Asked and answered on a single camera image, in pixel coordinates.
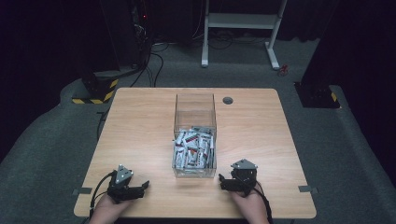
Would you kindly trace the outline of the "dark equipment rack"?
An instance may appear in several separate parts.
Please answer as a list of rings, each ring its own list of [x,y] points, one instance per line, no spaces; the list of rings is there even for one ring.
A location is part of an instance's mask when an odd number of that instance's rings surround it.
[[[119,68],[142,70],[149,59],[149,0],[100,0]]]

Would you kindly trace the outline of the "clear plastic box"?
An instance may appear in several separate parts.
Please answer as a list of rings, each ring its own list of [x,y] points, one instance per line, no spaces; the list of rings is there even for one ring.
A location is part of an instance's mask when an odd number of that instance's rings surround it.
[[[217,121],[212,93],[176,98],[172,168],[178,178],[213,178],[217,170]]]

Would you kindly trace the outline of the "pile of white sachets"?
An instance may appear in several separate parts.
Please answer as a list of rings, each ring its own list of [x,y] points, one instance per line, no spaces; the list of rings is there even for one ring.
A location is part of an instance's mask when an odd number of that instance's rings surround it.
[[[213,169],[215,167],[216,130],[191,126],[175,132],[172,165],[178,170]]]

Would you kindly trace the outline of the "white metal stand frame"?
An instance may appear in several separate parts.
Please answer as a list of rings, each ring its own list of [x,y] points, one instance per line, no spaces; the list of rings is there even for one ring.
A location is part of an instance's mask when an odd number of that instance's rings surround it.
[[[287,3],[288,0],[281,0],[278,12],[273,15],[235,14],[210,12],[210,0],[205,0],[205,25],[201,66],[208,67],[209,65],[208,35],[210,28],[257,29],[272,31],[270,40],[265,42],[264,46],[272,68],[274,70],[279,70],[281,66],[276,58],[274,44]]]

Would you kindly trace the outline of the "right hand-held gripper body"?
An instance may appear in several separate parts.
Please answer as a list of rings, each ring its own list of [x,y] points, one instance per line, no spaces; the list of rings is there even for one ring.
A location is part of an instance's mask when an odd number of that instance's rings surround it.
[[[233,163],[231,167],[233,168],[231,171],[232,179],[228,191],[242,192],[245,196],[248,196],[256,186],[257,165],[247,159],[242,159]]]

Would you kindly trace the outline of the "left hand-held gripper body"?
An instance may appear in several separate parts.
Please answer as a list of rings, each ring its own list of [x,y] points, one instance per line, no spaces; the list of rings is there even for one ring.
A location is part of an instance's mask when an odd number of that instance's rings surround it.
[[[110,196],[115,203],[131,200],[129,197],[129,183],[132,179],[133,172],[120,164],[118,169],[112,175],[107,188],[107,195]]]

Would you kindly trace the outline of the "person's left hand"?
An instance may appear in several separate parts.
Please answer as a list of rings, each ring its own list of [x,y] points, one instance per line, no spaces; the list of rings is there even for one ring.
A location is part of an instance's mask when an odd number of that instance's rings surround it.
[[[132,201],[115,203],[105,194],[95,206],[89,224],[113,224],[132,203]]]

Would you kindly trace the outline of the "black yellow striped stand base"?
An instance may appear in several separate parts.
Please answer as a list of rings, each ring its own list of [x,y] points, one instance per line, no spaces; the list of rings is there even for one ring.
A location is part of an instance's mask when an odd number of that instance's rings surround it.
[[[119,80],[114,77],[97,77],[94,73],[87,73],[81,77],[78,90],[71,100],[74,104],[106,104],[114,94]]]

